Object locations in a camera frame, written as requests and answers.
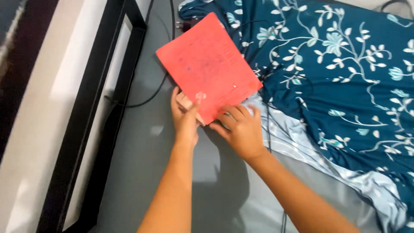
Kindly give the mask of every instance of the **blue floral blanket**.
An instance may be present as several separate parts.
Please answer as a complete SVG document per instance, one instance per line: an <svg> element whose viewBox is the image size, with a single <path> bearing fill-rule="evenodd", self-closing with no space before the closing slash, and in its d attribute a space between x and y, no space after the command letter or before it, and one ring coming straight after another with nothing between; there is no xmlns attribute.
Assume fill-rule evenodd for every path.
<svg viewBox="0 0 414 233"><path fill-rule="evenodd" d="M413 21L316 1L187 0L180 7L182 18L210 12L263 80L264 102L301 120L332 163L392 179L407 208L401 230L413 230Z"/></svg>

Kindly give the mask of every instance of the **gray bedsheet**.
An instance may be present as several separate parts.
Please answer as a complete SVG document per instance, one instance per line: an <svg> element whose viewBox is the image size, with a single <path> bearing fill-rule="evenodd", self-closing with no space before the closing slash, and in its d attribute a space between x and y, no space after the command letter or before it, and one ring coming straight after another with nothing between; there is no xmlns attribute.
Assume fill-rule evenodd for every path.
<svg viewBox="0 0 414 233"><path fill-rule="evenodd" d="M180 2L174 0L175 9ZM170 6L168 1L155 0L129 104L147 99L160 84L164 69L155 51L168 42L167 31L171 35ZM126 110L95 232L135 232L139 226L173 144L172 87L166 81L149 104ZM192 232L279 232L283 209L264 182L215 132L200 128L198 133ZM301 161L275 156L363 232L380 232L374 209L353 189ZM297 232L290 220L286 232Z"/></svg>

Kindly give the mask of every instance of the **bed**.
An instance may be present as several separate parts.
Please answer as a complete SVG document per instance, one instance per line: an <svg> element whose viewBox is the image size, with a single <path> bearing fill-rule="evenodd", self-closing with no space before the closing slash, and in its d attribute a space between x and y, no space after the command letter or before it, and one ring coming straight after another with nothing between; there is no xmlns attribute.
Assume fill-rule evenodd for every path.
<svg viewBox="0 0 414 233"><path fill-rule="evenodd" d="M174 0L174 8L178 9L181 2ZM140 58L130 90L126 92L128 104L142 102L151 96L165 74L155 51L171 38L170 6L164 1L153 1L150 9ZM93 202L90 207L93 211L89 213L97 217L82 230L89 230L94 223L96 226L92 231L97 233L135 232L138 228L173 145L174 129L169 98L174 85L172 80L167 79L158 95L148 104L122 110L114 116L118 124L120 119L122 122L119 131L117 127L112 129L112 137L107 142L113 146L115 138L116 145L106 148L111 155L105 157L103 164L95 164L100 167L97 169L101 173L95 173L93 181L99 183L100 190L104 188L101 201L99 191L89 192L88 202ZM198 133L200 139L193 163L192 232L279 231L283 208L264 182L214 131L200 128ZM280 153L274 155L362 232L381 232L375 209L369 205L369 200L354 189L301 161ZM100 175L105 176L106 173L107 179L101 179ZM95 187L91 182L89 186L91 190ZM297 232L289 219L286 232Z"/></svg>

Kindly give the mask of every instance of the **red paper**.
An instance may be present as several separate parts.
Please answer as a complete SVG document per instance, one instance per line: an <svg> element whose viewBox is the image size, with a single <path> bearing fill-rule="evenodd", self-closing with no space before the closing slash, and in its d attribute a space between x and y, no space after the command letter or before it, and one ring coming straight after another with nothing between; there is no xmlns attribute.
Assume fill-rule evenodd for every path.
<svg viewBox="0 0 414 233"><path fill-rule="evenodd" d="M173 79L212 122L224 104L237 105L262 87L214 13L157 50Z"/></svg>

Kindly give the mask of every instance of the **hand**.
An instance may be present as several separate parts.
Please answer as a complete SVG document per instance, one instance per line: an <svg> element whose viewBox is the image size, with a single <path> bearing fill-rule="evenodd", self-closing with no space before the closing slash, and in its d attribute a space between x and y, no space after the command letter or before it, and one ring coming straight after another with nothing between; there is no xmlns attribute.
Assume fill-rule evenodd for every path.
<svg viewBox="0 0 414 233"><path fill-rule="evenodd" d="M244 160L260 156L265 151L262 139L262 125L260 123L260 110L253 109L254 116L243 106L224 106L223 111L232 115L218 114L216 118L227 125L230 130L218 123L211 123L209 126L217 131L233 147L236 153Z"/></svg>
<svg viewBox="0 0 414 233"><path fill-rule="evenodd" d="M200 100L193 103L191 108L186 113L183 113L176 101L177 95L178 87L175 87L171 96L171 111L176 129L176 142L190 143L194 147L198 141L197 127L199 124L195 117L200 107Z"/></svg>

